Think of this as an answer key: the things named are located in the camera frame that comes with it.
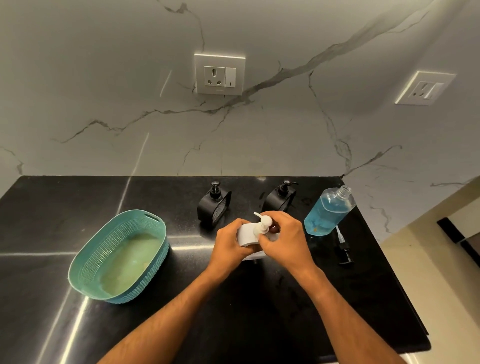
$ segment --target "electrical outlet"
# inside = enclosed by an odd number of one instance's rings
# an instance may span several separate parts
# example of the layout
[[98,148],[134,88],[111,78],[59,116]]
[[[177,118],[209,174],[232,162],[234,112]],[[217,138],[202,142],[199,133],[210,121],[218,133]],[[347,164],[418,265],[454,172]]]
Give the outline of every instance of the electrical outlet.
[[395,101],[400,105],[431,105],[456,74],[417,71]]
[[225,87],[225,67],[204,67],[205,86]]
[[196,92],[199,94],[241,95],[245,57],[195,54]]

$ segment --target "bottle of blue liquid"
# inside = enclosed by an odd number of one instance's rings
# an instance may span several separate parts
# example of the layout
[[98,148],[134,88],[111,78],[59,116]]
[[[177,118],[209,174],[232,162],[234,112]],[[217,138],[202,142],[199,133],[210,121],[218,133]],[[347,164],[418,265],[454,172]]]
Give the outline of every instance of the bottle of blue liquid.
[[356,206],[351,193],[352,189],[347,186],[326,189],[304,221],[307,233],[316,236],[330,234]]

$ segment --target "hand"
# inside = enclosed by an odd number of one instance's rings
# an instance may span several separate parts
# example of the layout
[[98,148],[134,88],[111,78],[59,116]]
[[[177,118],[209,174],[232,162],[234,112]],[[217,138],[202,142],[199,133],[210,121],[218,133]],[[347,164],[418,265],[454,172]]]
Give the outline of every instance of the hand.
[[250,224],[250,222],[238,218],[216,233],[215,246],[207,267],[207,271],[211,272],[216,279],[225,280],[243,259],[261,251],[258,244],[246,247],[239,245],[237,232],[243,224]]
[[297,280],[303,272],[312,268],[317,269],[300,221],[282,211],[267,211],[262,215],[270,216],[274,221],[273,229],[270,229],[272,232],[278,232],[275,229],[280,228],[280,237],[275,242],[260,234],[259,243],[265,254],[285,267]]

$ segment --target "white pump head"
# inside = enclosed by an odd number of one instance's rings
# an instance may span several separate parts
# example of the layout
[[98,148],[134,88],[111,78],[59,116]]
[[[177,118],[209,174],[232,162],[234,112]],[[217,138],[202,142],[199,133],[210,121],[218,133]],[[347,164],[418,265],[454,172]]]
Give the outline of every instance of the white pump head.
[[258,223],[258,232],[260,234],[267,234],[268,231],[270,230],[270,226],[272,226],[273,224],[273,220],[270,216],[267,216],[267,215],[260,215],[258,212],[254,212],[254,214],[256,216],[258,216],[260,218],[260,222]]

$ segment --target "person's right hand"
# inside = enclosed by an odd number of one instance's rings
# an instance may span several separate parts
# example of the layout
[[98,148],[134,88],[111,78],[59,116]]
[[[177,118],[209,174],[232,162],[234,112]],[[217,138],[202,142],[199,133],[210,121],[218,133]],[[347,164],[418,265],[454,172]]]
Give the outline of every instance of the person's right hand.
[[259,243],[265,254],[275,259],[294,277],[316,268],[300,221],[282,211],[266,211],[262,215],[270,216],[274,225],[280,228],[280,237],[275,242],[263,234],[259,235]]

